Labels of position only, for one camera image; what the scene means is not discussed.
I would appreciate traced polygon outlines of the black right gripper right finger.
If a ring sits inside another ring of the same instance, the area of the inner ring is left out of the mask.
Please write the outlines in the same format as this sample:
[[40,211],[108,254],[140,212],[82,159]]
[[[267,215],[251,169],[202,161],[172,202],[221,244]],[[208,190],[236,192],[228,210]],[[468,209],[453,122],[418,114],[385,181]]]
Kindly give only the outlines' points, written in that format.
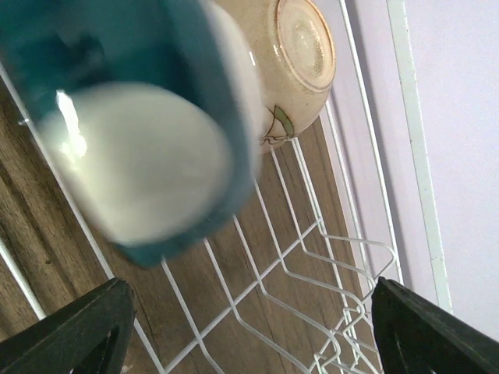
[[498,342],[394,280],[372,294],[373,334],[386,373],[497,373]]

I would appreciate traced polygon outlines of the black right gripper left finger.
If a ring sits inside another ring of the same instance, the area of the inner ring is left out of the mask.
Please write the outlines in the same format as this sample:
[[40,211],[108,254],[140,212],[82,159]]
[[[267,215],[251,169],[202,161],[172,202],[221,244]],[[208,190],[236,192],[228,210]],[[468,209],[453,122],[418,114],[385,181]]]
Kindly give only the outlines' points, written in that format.
[[120,373],[134,318],[131,287],[113,278],[1,342],[1,372]]

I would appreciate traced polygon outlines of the teal cup white interior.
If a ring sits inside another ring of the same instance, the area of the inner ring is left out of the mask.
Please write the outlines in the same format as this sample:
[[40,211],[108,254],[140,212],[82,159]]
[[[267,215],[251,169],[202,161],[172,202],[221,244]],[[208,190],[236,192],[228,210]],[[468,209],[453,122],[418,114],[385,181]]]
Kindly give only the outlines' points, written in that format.
[[212,1],[4,1],[1,74],[89,222],[158,265],[223,226],[260,169],[259,76]]

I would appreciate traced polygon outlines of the large cream ceramic bowl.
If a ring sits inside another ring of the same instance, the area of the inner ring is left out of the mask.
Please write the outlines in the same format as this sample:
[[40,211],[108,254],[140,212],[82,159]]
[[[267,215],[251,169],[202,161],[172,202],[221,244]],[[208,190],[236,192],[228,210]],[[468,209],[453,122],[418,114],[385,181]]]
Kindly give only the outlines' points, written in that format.
[[263,152],[282,146],[318,117],[331,91],[336,54],[312,1],[219,1],[253,54],[264,98]]

